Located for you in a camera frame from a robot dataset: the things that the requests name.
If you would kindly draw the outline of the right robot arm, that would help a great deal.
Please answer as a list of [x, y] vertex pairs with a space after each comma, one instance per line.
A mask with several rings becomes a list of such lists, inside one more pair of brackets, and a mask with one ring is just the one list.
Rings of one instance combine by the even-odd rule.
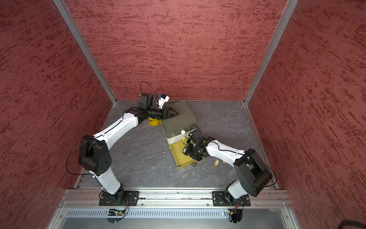
[[238, 180], [233, 182], [226, 191], [233, 199], [239, 199], [245, 195], [257, 197], [274, 178], [271, 168], [255, 150], [235, 149], [211, 137], [197, 140], [190, 136], [185, 143], [183, 154], [196, 161], [211, 156], [232, 166]]

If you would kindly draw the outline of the olive green drawer cabinet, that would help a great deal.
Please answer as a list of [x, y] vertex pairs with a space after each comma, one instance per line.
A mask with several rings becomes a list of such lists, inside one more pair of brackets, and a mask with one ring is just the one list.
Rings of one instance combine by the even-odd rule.
[[186, 101], [179, 101], [168, 105], [168, 107], [179, 114], [162, 121], [162, 129], [166, 138], [176, 137], [181, 134], [182, 130], [189, 133], [196, 129], [197, 119]]

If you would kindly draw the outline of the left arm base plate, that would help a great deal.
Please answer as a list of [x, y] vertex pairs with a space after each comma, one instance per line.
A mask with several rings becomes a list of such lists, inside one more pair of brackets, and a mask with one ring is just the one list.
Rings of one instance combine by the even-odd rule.
[[139, 191], [118, 191], [112, 195], [102, 191], [99, 195], [99, 206], [136, 206]]

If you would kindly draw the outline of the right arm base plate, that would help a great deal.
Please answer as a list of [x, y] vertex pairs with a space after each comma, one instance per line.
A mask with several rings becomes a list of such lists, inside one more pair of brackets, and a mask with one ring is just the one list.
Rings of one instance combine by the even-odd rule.
[[251, 206], [249, 195], [235, 198], [229, 194], [228, 191], [213, 191], [212, 192], [213, 205], [215, 207], [249, 207]]

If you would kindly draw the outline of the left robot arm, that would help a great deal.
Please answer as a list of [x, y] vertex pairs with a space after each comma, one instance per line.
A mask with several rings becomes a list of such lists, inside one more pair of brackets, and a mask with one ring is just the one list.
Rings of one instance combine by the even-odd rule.
[[113, 204], [124, 202], [123, 185], [112, 171], [109, 150], [131, 129], [147, 119], [165, 120], [178, 116], [171, 107], [138, 106], [128, 109], [120, 119], [105, 130], [93, 135], [85, 135], [81, 140], [78, 163], [102, 186], [102, 195]]

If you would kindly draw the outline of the white drawer yellow knob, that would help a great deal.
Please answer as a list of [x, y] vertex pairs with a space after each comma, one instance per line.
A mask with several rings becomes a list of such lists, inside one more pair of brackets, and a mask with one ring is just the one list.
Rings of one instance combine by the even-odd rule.
[[187, 140], [189, 138], [189, 134], [190, 134], [190, 132], [187, 132], [187, 133], [185, 132], [184, 135], [183, 134], [179, 134], [179, 135], [176, 135], [176, 136], [174, 136], [172, 138], [168, 138], [167, 139], [167, 143], [168, 143], [168, 145], [172, 145], [172, 144], [174, 144], [176, 142], [179, 142], [179, 141], [182, 141], [182, 140]]

